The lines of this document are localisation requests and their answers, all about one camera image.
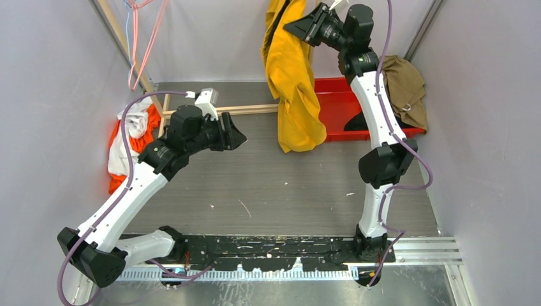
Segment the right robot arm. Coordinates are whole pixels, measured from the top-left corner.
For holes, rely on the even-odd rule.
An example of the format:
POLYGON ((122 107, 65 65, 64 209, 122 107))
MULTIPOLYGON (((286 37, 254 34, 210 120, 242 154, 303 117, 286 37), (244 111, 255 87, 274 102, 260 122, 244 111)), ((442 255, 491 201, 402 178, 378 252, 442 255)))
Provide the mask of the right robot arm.
POLYGON ((352 251, 364 262, 388 254, 386 220, 394 188, 413 161, 417 143, 409 139, 393 114, 378 71, 380 60, 371 48, 373 11, 364 4, 349 7, 345 20, 335 9, 320 3, 306 16, 288 22, 284 30, 316 47, 324 43, 338 52, 338 66, 361 107, 371 151, 359 159, 366 184, 364 208, 355 229, 352 251))

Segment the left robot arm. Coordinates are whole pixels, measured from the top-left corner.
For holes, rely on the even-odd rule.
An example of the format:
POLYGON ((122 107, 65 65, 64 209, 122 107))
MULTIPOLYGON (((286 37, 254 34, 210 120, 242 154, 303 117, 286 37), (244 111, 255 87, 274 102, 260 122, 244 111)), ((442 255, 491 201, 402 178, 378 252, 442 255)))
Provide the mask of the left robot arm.
POLYGON ((102 207, 78 228, 65 227, 57 236, 69 263, 99 288, 114 283, 126 268, 186 257, 185 237, 170 226, 150 234, 122 239, 142 207, 203 150, 235 150, 247 140, 228 112, 214 117, 195 105, 182 105, 172 114, 165 134, 148 144, 129 177, 102 207))

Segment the tan brown garment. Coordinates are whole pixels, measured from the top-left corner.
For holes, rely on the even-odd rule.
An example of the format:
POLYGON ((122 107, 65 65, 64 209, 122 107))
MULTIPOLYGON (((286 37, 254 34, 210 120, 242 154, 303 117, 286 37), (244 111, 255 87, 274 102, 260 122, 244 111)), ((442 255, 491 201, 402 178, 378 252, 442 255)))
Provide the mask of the tan brown garment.
POLYGON ((382 73, 394 115, 405 126, 426 130, 425 81, 418 69, 398 55, 387 55, 383 60, 382 73))

